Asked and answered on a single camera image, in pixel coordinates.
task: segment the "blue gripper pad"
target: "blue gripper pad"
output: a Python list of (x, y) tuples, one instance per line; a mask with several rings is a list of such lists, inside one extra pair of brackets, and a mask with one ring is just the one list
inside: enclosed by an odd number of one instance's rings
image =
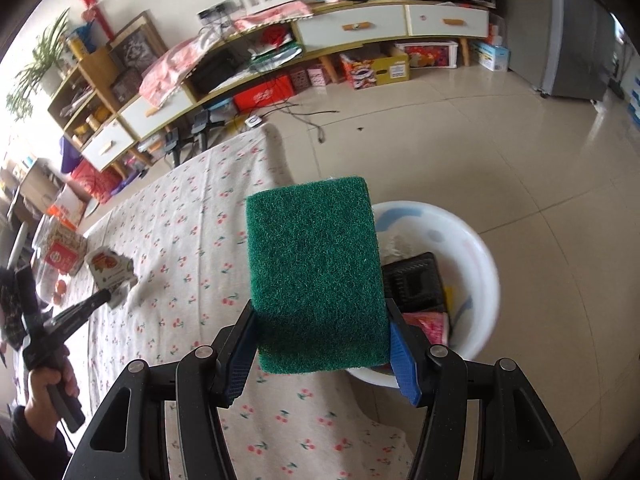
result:
[(413, 406), (417, 406), (422, 397), (418, 386), (417, 364), (396, 323), (391, 321), (389, 326), (391, 330), (389, 354), (391, 368), (398, 381), (400, 393), (409, 399)]
[(249, 376), (251, 364), (254, 362), (258, 346), (257, 325), (255, 315), (251, 315), (236, 348), (229, 357), (226, 369), (227, 380), (224, 396), (229, 404), (237, 399), (244, 389), (246, 378)]

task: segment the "picture frame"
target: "picture frame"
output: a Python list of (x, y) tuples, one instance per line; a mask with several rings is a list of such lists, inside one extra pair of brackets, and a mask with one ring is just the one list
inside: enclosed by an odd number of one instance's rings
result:
[(167, 51), (146, 10), (127, 23), (110, 41), (109, 47), (116, 65), (124, 70), (132, 68), (142, 77)]

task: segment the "silver bolt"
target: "silver bolt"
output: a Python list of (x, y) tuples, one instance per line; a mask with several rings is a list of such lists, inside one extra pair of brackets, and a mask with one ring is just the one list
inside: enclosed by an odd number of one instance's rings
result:
[(500, 359), (500, 368), (507, 372), (513, 372), (516, 369), (516, 363), (509, 358)]
[(132, 374), (137, 374), (139, 371), (142, 371), (142, 368), (145, 367), (145, 364), (142, 361), (133, 361), (132, 363), (129, 363), (129, 366), (127, 366), (127, 370), (129, 370), (129, 372), (131, 372)]
[(213, 348), (210, 346), (198, 346), (196, 348), (196, 357), (198, 359), (206, 359), (211, 354), (213, 354)]
[(447, 354), (449, 353), (449, 350), (447, 350), (446, 346), (433, 345), (431, 347), (431, 350), (429, 350), (429, 352), (431, 352), (431, 355), (434, 357), (446, 357)]

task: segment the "human hand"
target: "human hand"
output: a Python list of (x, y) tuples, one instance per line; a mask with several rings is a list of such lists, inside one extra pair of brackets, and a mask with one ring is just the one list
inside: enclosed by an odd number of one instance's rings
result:
[(51, 368), (36, 368), (29, 372), (29, 401), (24, 407), (24, 416), (29, 427), (40, 437), (52, 442), (56, 437), (56, 427), (60, 421), (58, 412), (49, 398), (47, 386), (63, 381), (66, 394), (77, 397), (80, 393), (78, 380), (71, 362), (67, 359), (69, 350), (64, 347), (65, 357), (62, 373)]

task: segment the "green scouring pad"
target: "green scouring pad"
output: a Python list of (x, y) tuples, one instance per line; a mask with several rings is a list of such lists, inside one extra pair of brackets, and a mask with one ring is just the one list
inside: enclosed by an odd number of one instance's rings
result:
[(293, 374), (389, 361), (378, 241), (364, 179), (271, 189), (246, 202), (263, 370)]

